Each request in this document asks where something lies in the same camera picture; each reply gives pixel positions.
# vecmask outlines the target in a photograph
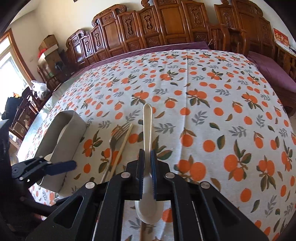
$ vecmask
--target orange print tablecloth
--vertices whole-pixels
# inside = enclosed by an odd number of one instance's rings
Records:
[[[35,200],[51,205],[89,180],[99,183],[111,132],[125,122],[135,126],[116,172],[137,159],[145,103],[153,106],[158,159],[189,182],[210,182],[270,240],[277,237],[295,208],[296,139],[273,89],[251,62],[234,53],[149,53],[82,74],[51,110],[27,155],[35,155],[58,112],[74,109],[88,124],[73,158],[77,169],[67,173],[59,193],[32,186]],[[145,240],[173,240],[169,205],[158,223],[146,226]],[[133,202],[125,204],[123,227],[122,240],[139,239]]]

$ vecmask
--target white spoon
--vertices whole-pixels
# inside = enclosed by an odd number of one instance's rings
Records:
[[[153,198],[152,177],[150,174],[150,152],[152,147],[152,118],[152,106],[146,103],[143,107],[145,153],[143,196],[142,199],[140,199],[140,201],[135,201],[135,206],[139,218],[147,224],[154,224],[158,222],[163,214],[163,201],[157,202]]]

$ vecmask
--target metal fork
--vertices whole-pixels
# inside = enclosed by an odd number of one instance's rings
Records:
[[[116,130],[115,133],[111,136],[109,140],[110,150],[111,150],[110,160],[107,164],[105,173],[100,183],[105,182],[106,176],[108,175],[108,172],[109,172],[110,165],[112,163],[113,152],[115,151],[116,143],[124,135],[124,133],[127,132],[129,126],[130,126],[130,123],[126,122],[123,126],[121,126],[118,130]]]

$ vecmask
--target white wall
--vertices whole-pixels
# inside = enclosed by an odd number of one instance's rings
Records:
[[[220,0],[198,0],[204,2],[209,19],[213,24],[218,23],[214,4],[221,4]],[[264,0],[253,0],[264,13],[264,17],[295,43],[289,30],[277,13]],[[92,29],[93,17],[102,10],[114,5],[124,4],[129,9],[142,9],[141,0],[41,0],[36,9],[37,18],[46,34],[54,34],[59,45],[66,49],[66,40],[78,29]]]
[[[78,29],[92,29],[93,17],[114,4],[133,10],[143,8],[141,0],[41,0],[36,12],[47,35],[54,34],[59,46],[67,49],[68,37]]]
[[[17,47],[32,75],[38,82],[42,82],[37,72],[38,47],[46,34],[38,24],[35,11],[17,19],[8,28],[12,29]]]

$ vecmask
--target white plastic bag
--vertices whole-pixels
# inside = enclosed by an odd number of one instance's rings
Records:
[[[45,96],[50,92],[44,83],[38,83],[36,80],[32,80],[33,90],[37,92],[39,99],[44,100]]]

